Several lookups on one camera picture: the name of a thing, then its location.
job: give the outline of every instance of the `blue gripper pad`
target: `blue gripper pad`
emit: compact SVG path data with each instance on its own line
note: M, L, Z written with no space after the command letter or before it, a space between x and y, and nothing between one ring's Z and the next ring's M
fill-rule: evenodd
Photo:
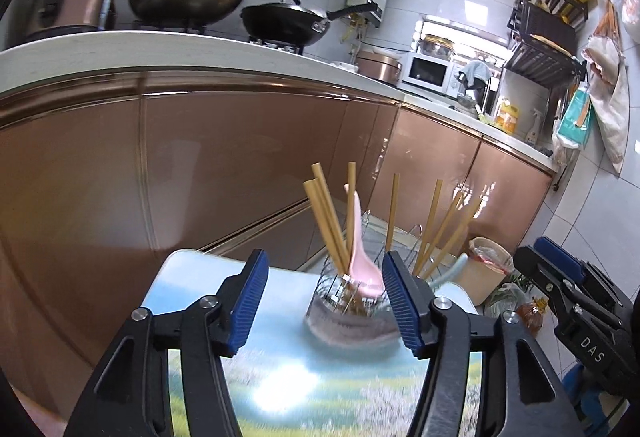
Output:
M231 331L226 344L233 354L238 352L249 337L249 331L254 324L255 312L258 310L264 286L267 284L269 258L266 251L254 249L249 260L246 261L242 273L238 276L242 276L247 269L248 276L244 287L239 292L238 300L230 314Z
M572 282L581 285L584 273L580 261L568 254L562 247L548 237L540 237L533 244L533 249L562 271Z
M424 347L420 330L420 311L428 312L429 305L422 299L414 277L404 266L396 251L390 251L382 261L382 279L389 296L391 309L404 346L414 354Z

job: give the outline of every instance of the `stove burner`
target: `stove burner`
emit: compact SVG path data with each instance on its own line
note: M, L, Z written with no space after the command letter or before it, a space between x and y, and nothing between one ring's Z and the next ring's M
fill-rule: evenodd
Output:
M275 40L263 40L261 38L255 38L253 36L249 37L249 43L253 43L254 45L271 47L272 49L291 52L293 54L302 54L305 49L305 46L303 45L293 45L291 43L286 43L286 42L276 42Z
M202 24L194 24L191 20L184 22L144 22L143 20L135 20L132 24L135 30L173 30L174 32L189 32L193 34L204 34L206 26Z

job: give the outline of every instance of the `metal screw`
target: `metal screw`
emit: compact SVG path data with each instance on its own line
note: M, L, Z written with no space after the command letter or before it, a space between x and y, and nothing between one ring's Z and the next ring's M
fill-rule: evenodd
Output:
M146 310L144 307L138 307L135 311L131 313L131 319L134 322L140 322L143 319L145 319L147 316L149 316L149 311Z
M438 296L433 300L433 305L441 311L446 311L447 309L451 309L452 303L449 298Z
M218 299L212 294L210 294L208 296L203 296L200 299L200 302L198 303L200 304L200 307L202 307L203 309L211 309L216 305L218 305Z
M502 313L504 321L511 324L516 324L520 321L520 317L513 311L505 311Z

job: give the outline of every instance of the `pink spoon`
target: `pink spoon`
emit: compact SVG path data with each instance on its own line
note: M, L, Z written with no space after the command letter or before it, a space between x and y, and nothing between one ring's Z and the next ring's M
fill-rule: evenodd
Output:
M349 185L344 189L349 192ZM385 292L385 284L382 280L382 272L364 252L362 243L362 223L360 222L360 198L358 192L354 192L353 201L353 250L349 262L349 276L359 282L358 292L368 298L378 298Z

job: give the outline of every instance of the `microwave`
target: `microwave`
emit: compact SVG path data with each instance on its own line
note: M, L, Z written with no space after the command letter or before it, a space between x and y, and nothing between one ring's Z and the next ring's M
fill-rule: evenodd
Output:
M402 63L400 80L404 84L417 87L418 90L455 98L458 96L458 90L450 85L455 65L453 61L444 58L409 52Z

